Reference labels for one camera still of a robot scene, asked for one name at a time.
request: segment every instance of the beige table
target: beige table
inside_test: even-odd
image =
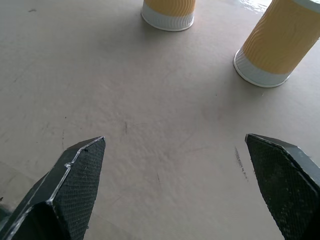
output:
[[[103,135],[86,240],[282,240],[244,139],[279,138],[320,164],[320,45],[263,89],[233,67],[261,12],[200,0],[194,25],[172,33],[145,23],[142,3],[0,2],[1,204]]]

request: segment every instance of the black mark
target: black mark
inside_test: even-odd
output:
[[[63,129],[62,131],[62,141],[61,141],[61,144],[62,144],[62,151],[65,150],[65,146],[64,146],[64,139],[65,139],[65,130]]]
[[[236,162],[238,163],[239,167],[241,168],[242,174],[244,175],[245,179],[249,182],[248,177],[247,177],[247,173],[246,173],[245,168],[244,168],[244,165],[241,162],[238,149],[236,147],[234,147],[234,150],[235,150]]]
[[[156,172],[156,175],[158,176],[158,181],[159,181],[159,184],[160,184],[160,178],[159,178],[158,172]]]

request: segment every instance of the yellow paper cup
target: yellow paper cup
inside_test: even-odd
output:
[[[195,4],[196,0],[144,0],[141,14],[157,29],[178,32],[194,23]]]
[[[283,84],[320,37],[320,4],[273,0],[233,64],[241,77],[263,88]]]

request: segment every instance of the table surface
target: table surface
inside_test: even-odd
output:
[[[198,0],[183,32],[149,26],[142,4],[0,2],[1,204],[14,209],[68,146],[105,136],[86,240],[283,240],[245,136],[320,164],[320,45],[284,85],[259,88],[233,57],[269,1]]]

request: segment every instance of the paper cup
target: paper cup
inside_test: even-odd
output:
[[[196,0],[144,0],[141,15],[157,29],[183,31],[194,23],[195,4]]]
[[[320,37],[320,4],[273,0],[233,64],[241,77],[263,88],[283,84]]]

